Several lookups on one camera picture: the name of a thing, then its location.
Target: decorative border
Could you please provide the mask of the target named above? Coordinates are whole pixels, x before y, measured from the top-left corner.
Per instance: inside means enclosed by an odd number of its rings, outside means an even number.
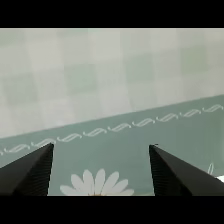
[[[53,144],[56,144],[57,142],[63,142],[63,143],[68,143],[70,141],[73,141],[74,139],[78,138],[78,139],[82,139],[83,137],[96,137],[98,136],[99,134],[107,134],[109,132],[120,132],[126,128],[132,128],[132,127],[137,127],[137,128],[141,128],[141,127],[144,127],[148,124],[155,124],[155,123],[158,123],[158,122],[168,122],[168,121],[171,121],[171,120],[178,120],[178,119],[182,119],[182,118],[191,118],[192,116],[195,116],[195,115],[201,115],[203,113],[213,113],[217,110],[223,110],[224,107],[220,104],[215,104],[213,106],[211,106],[210,108],[208,109],[205,109],[204,107],[199,110],[199,109],[191,109],[189,110],[188,112],[186,113],[178,113],[178,114],[174,114],[174,113],[169,113],[167,115],[165,115],[164,117],[162,118],[159,118],[158,116],[155,118],[155,119],[151,119],[151,118],[145,118],[143,119],[142,121],[139,121],[139,122],[135,122],[135,121],[132,121],[131,124],[128,124],[128,123],[122,123],[122,124],[119,124],[118,126],[114,127],[114,128],[111,128],[111,127],[107,127],[107,129],[104,129],[104,128],[96,128],[94,129],[93,131],[91,132],[83,132],[82,135],[81,134],[78,134],[78,133],[71,133],[69,134],[68,136],[66,137],[57,137],[56,140],[53,139],[53,138],[46,138],[44,140],[42,140],[41,142],[39,143],[33,143],[31,142],[30,145],[27,145],[27,144],[19,144],[15,147],[13,147],[12,149],[9,149],[7,150],[6,148],[4,148],[2,151],[0,150],[0,155],[1,156],[4,156],[6,153],[18,153],[20,152],[21,150],[24,150],[24,149],[28,149],[30,150],[31,147],[35,147],[35,148],[40,148],[46,144],[49,144],[49,143],[53,143]]]

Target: black triangular object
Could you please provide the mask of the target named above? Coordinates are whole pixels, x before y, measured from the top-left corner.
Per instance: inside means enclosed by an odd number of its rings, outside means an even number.
[[[224,183],[154,145],[149,146],[156,196],[224,196]]]
[[[53,161],[48,144],[0,169],[0,195],[47,196]]]

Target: green and white checkered pattern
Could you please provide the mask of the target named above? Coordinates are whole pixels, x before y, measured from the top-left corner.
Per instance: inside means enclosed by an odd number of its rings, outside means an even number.
[[[224,94],[224,29],[0,29],[0,137]]]

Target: white swirl motif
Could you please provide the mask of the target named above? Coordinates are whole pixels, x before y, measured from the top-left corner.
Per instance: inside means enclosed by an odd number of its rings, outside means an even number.
[[[108,127],[108,130],[109,131],[114,131],[114,132],[119,132],[119,131],[123,130],[124,128],[131,128],[131,125],[127,124],[127,123],[123,123],[123,124],[119,124],[115,128]]]
[[[140,121],[139,123],[137,123],[137,124],[135,124],[135,122],[133,121],[133,122],[131,122],[132,123],[132,125],[133,126],[137,126],[137,127],[143,127],[143,126],[145,126],[145,125],[147,125],[147,124],[149,124],[149,123],[153,123],[153,124],[155,124],[156,122],[153,120],[153,119],[151,119],[151,118],[146,118],[146,119],[144,119],[144,120],[142,120],[142,121]]]
[[[223,106],[221,106],[221,105],[219,105],[219,104],[216,104],[216,105],[213,105],[212,107],[210,107],[210,108],[208,108],[208,109],[205,109],[204,107],[202,108],[202,110],[203,110],[204,112],[209,112],[209,113],[211,113],[211,112],[215,112],[215,111],[218,110],[218,109],[223,110]]]
[[[214,163],[211,163],[208,168],[208,174],[212,175],[214,170]]]
[[[6,152],[6,153],[17,153],[17,152],[19,152],[19,151],[21,151],[21,150],[23,150],[23,149],[30,149],[30,146],[29,145],[26,145],[26,144],[20,144],[20,145],[17,145],[17,146],[15,146],[15,147],[13,147],[12,149],[10,149],[10,150],[7,150],[6,148],[4,149],[4,151]]]
[[[49,144],[49,143],[56,144],[56,141],[55,141],[54,139],[47,138],[47,139],[44,139],[43,141],[41,141],[41,142],[39,142],[39,143],[37,143],[37,144],[31,142],[31,145],[32,145],[33,147],[38,147],[38,148],[40,148],[40,147],[43,147],[43,146],[45,146],[45,145],[47,145],[47,144]]]
[[[161,121],[161,122],[167,122],[167,121],[172,120],[173,118],[178,119],[178,115],[171,113],[171,114],[167,114],[165,117],[160,118],[160,119],[158,117],[156,117],[156,120]]]
[[[188,118],[188,117],[192,117],[195,114],[201,114],[201,111],[197,109],[192,109],[185,114],[180,113],[180,116]]]
[[[93,131],[89,132],[89,133],[85,133],[83,132],[83,135],[88,136],[88,137],[95,137],[96,135],[100,134],[100,133],[107,133],[107,131],[103,128],[96,128]]]
[[[73,134],[70,134],[63,139],[60,139],[59,137],[57,137],[57,140],[59,142],[70,142],[70,141],[72,141],[73,139],[76,139],[76,138],[82,138],[82,135],[77,134],[77,133],[73,133]]]

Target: gingham pattern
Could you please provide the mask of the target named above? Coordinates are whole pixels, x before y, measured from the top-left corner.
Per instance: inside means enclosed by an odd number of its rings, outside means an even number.
[[[224,29],[0,29],[0,137],[224,93]]]

